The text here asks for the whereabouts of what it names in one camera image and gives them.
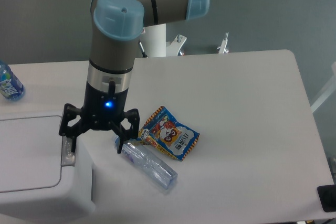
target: plastic bottle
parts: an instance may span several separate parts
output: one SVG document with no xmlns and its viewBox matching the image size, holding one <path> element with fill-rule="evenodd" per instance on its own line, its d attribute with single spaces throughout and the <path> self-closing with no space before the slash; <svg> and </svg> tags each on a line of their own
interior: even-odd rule
<svg viewBox="0 0 336 224">
<path fill-rule="evenodd" d="M 116 146 L 119 143 L 119 137 L 116 139 Z M 131 140 L 122 147 L 122 155 L 128 158 L 136 167 L 143 170 L 149 177 L 156 181 L 164 189 L 168 189 L 177 178 L 177 172 L 174 171 L 156 157 L 151 151 L 143 145 L 137 145 L 138 141 Z"/>
<path fill-rule="evenodd" d="M 8 100 L 16 101 L 23 97 L 25 88 L 13 74 L 11 68 L 0 60 L 0 93 Z"/>
</svg>

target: white container lid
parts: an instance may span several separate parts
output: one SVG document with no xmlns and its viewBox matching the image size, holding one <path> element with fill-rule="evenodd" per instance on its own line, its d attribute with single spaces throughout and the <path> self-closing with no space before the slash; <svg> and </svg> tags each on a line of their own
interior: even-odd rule
<svg viewBox="0 0 336 224">
<path fill-rule="evenodd" d="M 61 178 L 59 116 L 0 121 L 0 193 L 54 187 Z"/>
</svg>

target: cartoon character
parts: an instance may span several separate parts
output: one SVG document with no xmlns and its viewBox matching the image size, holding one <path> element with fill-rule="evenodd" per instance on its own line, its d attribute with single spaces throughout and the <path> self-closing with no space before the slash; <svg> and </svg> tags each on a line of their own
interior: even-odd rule
<svg viewBox="0 0 336 224">
<path fill-rule="evenodd" d="M 159 138 L 167 146 L 171 146 L 172 143 L 178 139 L 181 132 L 176 128 L 172 121 L 169 121 L 169 118 L 166 115 L 155 125 L 152 129 L 152 133 L 154 133 L 155 137 Z"/>
<path fill-rule="evenodd" d="M 157 146 L 157 143 L 156 141 L 154 141 L 150 136 L 146 137 L 146 140 L 145 140 L 147 143 L 149 143 L 150 145 L 152 145 L 153 147 L 156 147 Z"/>
</svg>

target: snack bag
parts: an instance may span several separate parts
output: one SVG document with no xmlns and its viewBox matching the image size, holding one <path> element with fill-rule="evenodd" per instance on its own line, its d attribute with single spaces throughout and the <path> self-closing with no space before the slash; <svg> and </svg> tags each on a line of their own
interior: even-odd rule
<svg viewBox="0 0 336 224">
<path fill-rule="evenodd" d="M 182 161 L 196 145 L 199 133 L 179 123 L 161 106 L 139 132 L 140 139 L 173 159 Z"/>
</svg>

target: black object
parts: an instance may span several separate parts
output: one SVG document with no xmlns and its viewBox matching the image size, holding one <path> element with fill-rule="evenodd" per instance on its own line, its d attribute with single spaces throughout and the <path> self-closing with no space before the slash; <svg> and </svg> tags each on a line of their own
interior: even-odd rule
<svg viewBox="0 0 336 224">
<path fill-rule="evenodd" d="M 157 14 L 158 7 L 156 5 L 156 0 L 151 0 L 152 2 L 152 9 L 153 9 L 153 17 L 154 17 L 154 25 L 159 24 L 159 16 Z"/>
<path fill-rule="evenodd" d="M 72 152 L 76 150 L 77 137 L 90 129 L 95 131 L 113 130 L 120 138 L 118 153 L 121 153 L 125 141 L 138 137 L 139 112 L 137 109 L 124 112 L 128 90 L 116 94 L 115 88 L 113 80 L 109 82 L 108 94 L 94 89 L 87 83 L 84 105 L 81 109 L 69 103 L 64 105 L 59 135 L 72 139 Z M 68 123 L 77 116 L 80 116 L 80 120 L 73 126 L 68 126 Z M 124 119 L 127 119 L 131 124 L 128 130 L 121 125 Z"/>
<path fill-rule="evenodd" d="M 123 74 L 123 73 L 129 73 L 129 72 L 131 72 L 132 69 L 133 69 L 133 67 L 131 67 L 131 68 L 129 68 L 129 69 L 125 69 L 125 70 L 110 70 L 110 69 L 103 68 L 103 67 L 101 67 L 101 66 L 95 64 L 91 59 L 89 59 L 89 62 L 90 62 L 90 64 L 91 64 L 94 68 L 96 68 L 96 69 L 98 69 L 98 70 L 100 70 L 100 71 L 102 71 L 102 72 L 105 72 L 105 73 L 111 73 L 111 74 Z"/>
<path fill-rule="evenodd" d="M 140 47 L 140 51 L 141 51 L 141 54 L 142 54 L 142 58 L 148 58 L 148 55 L 146 54 L 145 49 L 143 48 L 141 41 L 139 41 L 139 47 Z"/>
<path fill-rule="evenodd" d="M 336 185 L 319 186 L 317 192 L 325 212 L 336 212 Z"/>
<path fill-rule="evenodd" d="M 323 223 L 321 223 L 321 224 L 328 224 L 328 223 L 332 222 L 334 219 L 335 219 L 335 218 L 326 220 L 325 222 L 323 222 Z"/>
</svg>

